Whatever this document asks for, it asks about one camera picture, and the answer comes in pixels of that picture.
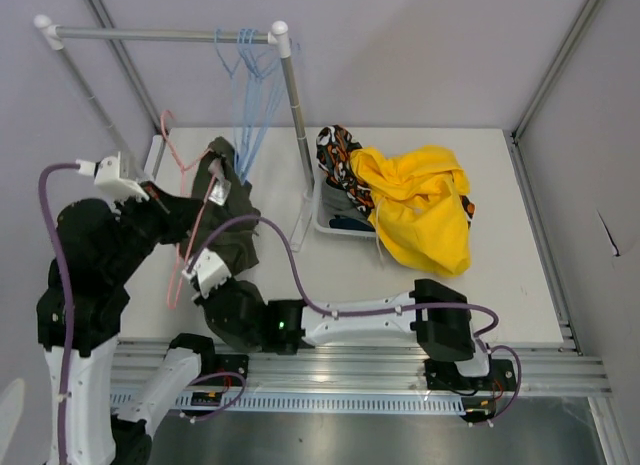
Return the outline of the pink hanger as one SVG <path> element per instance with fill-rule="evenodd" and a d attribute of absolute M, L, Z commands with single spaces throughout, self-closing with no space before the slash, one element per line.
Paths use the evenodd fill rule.
<path fill-rule="evenodd" d="M 166 305 L 169 310 L 175 310 L 179 295 L 184 284 L 183 267 L 189 265 L 194 254 L 194 244 L 197 232 L 204 215 L 206 198 L 200 200 L 196 209 L 196 200 L 186 195 L 186 179 L 189 172 L 195 170 L 205 158 L 212 158 L 212 150 L 206 148 L 191 162 L 185 162 L 174 142 L 170 139 L 168 122 L 175 116 L 171 110 L 165 109 L 160 114 L 160 132 L 164 143 L 168 146 L 170 156 L 180 174 L 178 196 L 171 196 L 169 201 L 170 224 L 172 226 L 170 238 L 175 244 L 175 260 L 166 294 Z"/>

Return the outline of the navy blue shorts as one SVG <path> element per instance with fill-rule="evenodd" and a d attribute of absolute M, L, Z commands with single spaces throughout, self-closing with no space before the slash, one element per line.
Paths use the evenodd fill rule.
<path fill-rule="evenodd" d="M 329 220 L 329 227 L 331 229 L 357 231 L 372 233 L 374 228 L 368 221 L 355 219 L 347 216 L 336 215 Z"/>

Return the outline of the orange black patterned shorts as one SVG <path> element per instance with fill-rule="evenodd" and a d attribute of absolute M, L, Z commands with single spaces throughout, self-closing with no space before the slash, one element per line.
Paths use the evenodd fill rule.
<path fill-rule="evenodd" d="M 325 180 L 345 190 L 365 218 L 389 221 L 407 213 L 413 220 L 427 214 L 434 227 L 445 221 L 469 225 L 474 218 L 469 178 L 445 147 L 427 145 L 388 158 L 332 125 L 316 138 L 316 159 Z"/>

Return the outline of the blue hanger of yellow shorts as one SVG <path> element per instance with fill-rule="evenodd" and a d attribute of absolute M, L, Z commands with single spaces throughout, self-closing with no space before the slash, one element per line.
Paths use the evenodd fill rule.
<path fill-rule="evenodd" d="M 232 36 L 234 44 L 236 45 L 236 54 L 232 57 L 231 61 L 227 61 L 223 53 L 219 49 L 220 40 L 222 37 L 222 31 L 216 29 L 214 32 L 214 48 L 216 54 L 222 64 L 231 86 L 231 105 L 230 105 L 230 118 L 232 126 L 232 140 L 235 150 L 235 157 L 233 159 L 234 171 L 243 180 L 243 160 L 245 158 L 247 147 L 245 139 L 245 126 L 244 126 L 244 105 L 245 100 L 243 94 L 245 89 L 242 88 L 242 73 L 244 69 L 244 60 L 239 53 L 240 36 L 235 34 Z"/>

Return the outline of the blue hanger of grey shorts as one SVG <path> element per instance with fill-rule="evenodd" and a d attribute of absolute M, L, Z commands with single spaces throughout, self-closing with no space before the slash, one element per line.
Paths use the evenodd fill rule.
<path fill-rule="evenodd" d="M 246 72 L 245 98 L 241 120 L 241 153 L 238 159 L 238 176 L 242 183 L 248 179 L 250 170 L 264 139 L 265 130 L 258 121 L 268 115 L 270 98 L 264 98 L 265 83 L 273 74 L 275 62 L 269 46 L 260 49 L 254 42 L 257 30 L 245 28 L 240 31 L 238 53 Z"/>

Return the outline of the yellow shorts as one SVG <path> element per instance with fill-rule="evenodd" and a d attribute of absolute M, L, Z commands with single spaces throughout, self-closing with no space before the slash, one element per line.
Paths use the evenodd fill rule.
<path fill-rule="evenodd" d="M 351 169 L 370 189 L 368 220 L 399 264 L 444 277 L 471 266 L 471 184 L 453 151 L 427 145 L 394 157 L 373 147 L 351 154 Z"/>

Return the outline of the grey shorts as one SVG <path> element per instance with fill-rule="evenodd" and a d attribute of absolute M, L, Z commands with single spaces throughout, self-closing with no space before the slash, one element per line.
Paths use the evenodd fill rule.
<path fill-rule="evenodd" d="M 365 215 L 349 199 L 345 190 L 336 188 L 326 180 L 321 182 L 321 202 L 325 211 L 334 216 L 364 220 Z"/>

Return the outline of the blue hanger of patterned shorts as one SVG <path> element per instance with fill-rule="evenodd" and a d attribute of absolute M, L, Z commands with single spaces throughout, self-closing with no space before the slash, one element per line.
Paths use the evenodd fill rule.
<path fill-rule="evenodd" d="M 259 101 L 255 98 L 255 94 L 257 90 L 260 89 L 261 86 L 261 72 L 259 70 L 259 59 L 255 55 L 253 51 L 253 43 L 254 38 L 257 33 L 256 29 L 253 28 L 244 28 L 240 31 L 240 45 L 239 45 L 239 53 L 244 60 L 244 67 L 246 71 L 246 83 L 245 83 L 245 93 L 243 94 L 243 98 L 245 100 L 244 105 L 244 126 L 245 126 L 245 139 L 247 147 L 247 152 L 245 158 L 243 160 L 242 172 L 243 172 L 243 180 L 240 180 L 241 183 L 246 181 L 246 172 L 245 166 L 248 163 L 248 158 L 251 152 L 251 140 L 253 135 L 253 126 L 255 122 L 255 106 L 259 105 Z"/>

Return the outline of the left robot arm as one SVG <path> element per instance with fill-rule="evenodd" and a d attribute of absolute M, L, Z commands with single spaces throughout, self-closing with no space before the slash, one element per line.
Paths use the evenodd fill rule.
<path fill-rule="evenodd" d="M 181 333 L 141 393 L 110 408 L 111 366 L 130 300 L 125 285 L 157 245 L 185 240 L 200 210 L 197 199 L 151 182 L 142 188 L 146 197 L 115 206 L 74 202 L 53 227 L 55 258 L 36 307 L 54 393 L 52 464 L 147 463 L 158 425 L 182 390 L 217 372 L 212 339 Z"/>

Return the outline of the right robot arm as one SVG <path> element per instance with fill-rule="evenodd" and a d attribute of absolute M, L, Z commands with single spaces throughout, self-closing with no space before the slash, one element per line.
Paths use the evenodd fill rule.
<path fill-rule="evenodd" d="M 479 388 L 493 374 L 489 352 L 474 330 L 470 304 L 458 291 L 419 279 L 408 292 L 377 301 L 264 301 L 251 282 L 229 279 L 194 302 L 209 329 L 241 353 L 295 355 L 301 348 L 339 342 L 411 341 L 429 359 L 449 363 L 458 380 Z"/>

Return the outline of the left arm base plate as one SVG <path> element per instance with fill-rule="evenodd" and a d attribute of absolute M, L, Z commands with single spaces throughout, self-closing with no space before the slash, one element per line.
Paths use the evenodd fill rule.
<path fill-rule="evenodd" d="M 201 377 L 222 372 L 234 372 L 247 378 L 249 371 L 249 356 L 246 354 L 217 354 L 213 359 L 207 359 L 203 366 Z M 209 378 L 201 382 L 202 386 L 239 387 L 241 380 L 235 376 Z"/>

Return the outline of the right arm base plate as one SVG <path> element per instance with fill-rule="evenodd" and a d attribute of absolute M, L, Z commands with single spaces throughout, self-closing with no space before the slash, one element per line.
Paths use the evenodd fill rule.
<path fill-rule="evenodd" d="M 478 392 L 514 392 L 517 375 L 513 363 L 508 359 L 490 358 L 479 370 L 462 372 L 457 363 L 424 361 L 424 376 L 427 388 L 432 391 L 449 391 L 462 396 Z"/>

